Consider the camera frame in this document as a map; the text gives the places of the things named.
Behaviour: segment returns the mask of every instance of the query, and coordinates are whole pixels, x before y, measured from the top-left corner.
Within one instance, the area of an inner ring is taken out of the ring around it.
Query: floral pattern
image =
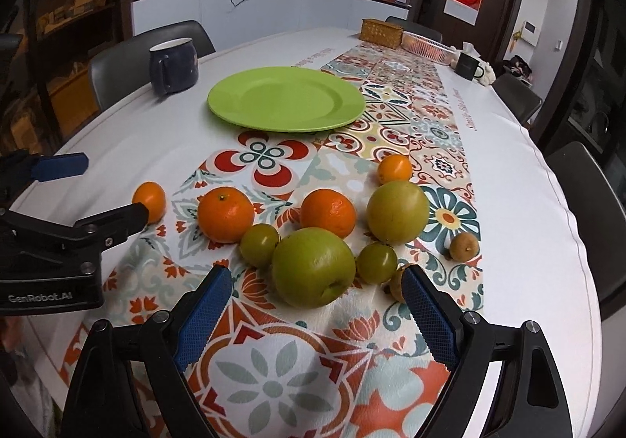
[[[461,232],[469,232],[480,240],[480,226],[474,207],[446,188],[421,186],[426,197],[430,216],[426,228],[419,236],[424,242],[434,242],[441,254],[448,252],[450,241]]]
[[[436,66],[404,50],[371,43],[324,66],[358,86],[366,111],[349,126],[311,135],[232,129],[171,194],[161,222],[149,226],[104,282],[104,306],[87,313],[68,345],[59,376],[69,384],[95,320],[143,323],[172,309],[215,265],[233,281],[227,309],[195,365],[185,375],[208,421],[228,438],[290,436],[366,438],[414,436],[449,373],[434,362],[406,304],[386,285],[358,278],[321,310],[298,310],[276,294],[269,270],[256,270],[233,245],[209,241],[197,224],[199,199],[235,186],[250,199],[255,222],[282,236],[299,227],[309,192],[330,188],[355,205],[358,222],[345,239],[357,255],[372,242],[365,208],[378,187],[376,167],[405,154],[412,180],[430,204],[422,235],[396,248],[399,263],[418,264],[459,308],[484,303],[479,254],[449,257],[450,239],[480,240],[470,171]],[[139,400],[152,436],[166,436],[145,369],[133,364]]]
[[[217,175],[231,177],[239,172],[251,173],[252,185],[272,196],[293,191],[298,174],[290,163],[310,161],[316,152],[310,142],[295,139],[270,141],[269,135],[260,131],[245,131],[237,141],[240,148],[212,154],[207,160],[208,169]]]

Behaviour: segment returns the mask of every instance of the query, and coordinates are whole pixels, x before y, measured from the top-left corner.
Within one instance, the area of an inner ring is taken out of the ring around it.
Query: chair
[[[528,122],[541,106],[541,98],[508,72],[494,81],[493,89],[521,124]]]
[[[215,53],[209,36],[195,20],[153,29],[120,42],[93,57],[89,80],[102,111],[150,81],[149,49],[159,43],[191,37],[198,57]]]
[[[396,25],[400,25],[405,31],[412,32],[413,34],[417,34],[418,36],[428,37],[428,39],[432,39],[436,42],[443,41],[443,35],[440,32],[437,32],[434,29],[429,29],[424,25],[420,25],[419,23],[413,23],[407,20],[403,20],[402,18],[396,18],[395,16],[390,16],[386,19],[389,23],[395,23]]]
[[[602,374],[590,437],[626,433],[626,214],[583,144],[570,143],[546,158],[576,216],[594,276],[602,318]]]
[[[580,142],[566,145],[546,162],[576,216],[604,321],[626,305],[626,213],[604,173]]]

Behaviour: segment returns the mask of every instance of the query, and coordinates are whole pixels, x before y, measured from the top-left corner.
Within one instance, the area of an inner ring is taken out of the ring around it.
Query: screw
[[[106,320],[98,320],[96,321],[96,323],[93,324],[93,330],[97,332],[102,332],[104,329],[106,329],[106,326],[108,324],[109,322]]]
[[[80,272],[86,276],[93,274],[96,271],[96,266],[92,262],[83,262],[80,264]]]
[[[157,323],[165,323],[167,320],[170,319],[170,313],[165,310],[157,311],[152,315],[152,319]]]
[[[478,313],[475,313],[474,311],[467,311],[464,315],[463,318],[465,318],[465,321],[467,321],[468,323],[471,323],[472,325],[477,324],[480,321],[480,315]]]
[[[526,322],[526,328],[532,332],[533,334],[536,334],[537,332],[539,332],[541,330],[541,327],[539,326],[539,323],[537,323],[536,321],[533,320],[529,320]]]

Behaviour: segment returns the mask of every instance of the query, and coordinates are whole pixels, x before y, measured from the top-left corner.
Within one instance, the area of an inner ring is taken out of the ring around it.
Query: green fruit
[[[380,242],[365,246],[356,259],[356,271],[369,285],[380,285],[388,281],[397,268],[396,252]]]
[[[428,222],[424,191],[412,182],[395,180],[380,186],[367,204],[367,225],[374,236],[392,246],[415,240]]]
[[[251,227],[241,239],[239,250],[243,259],[256,268],[267,268],[281,236],[271,224],[259,223]]]
[[[330,304],[350,287],[355,274],[350,248],[321,228],[293,232],[272,257],[276,291],[289,305],[302,309]]]

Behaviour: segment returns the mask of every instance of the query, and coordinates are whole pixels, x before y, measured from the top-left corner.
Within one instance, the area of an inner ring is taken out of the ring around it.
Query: mandarin orange
[[[253,222],[254,207],[249,198],[236,188],[212,189],[198,205],[198,226],[213,242],[239,242]]]
[[[413,176],[413,167],[407,156],[392,154],[378,165],[378,180],[381,184],[393,180],[409,180]]]
[[[148,209],[148,224],[153,224],[165,215],[165,191],[156,182],[144,182],[133,195],[133,203],[143,203]]]
[[[356,210],[343,194],[332,189],[311,192],[300,207],[300,225],[333,232],[339,238],[352,233],[356,224]]]

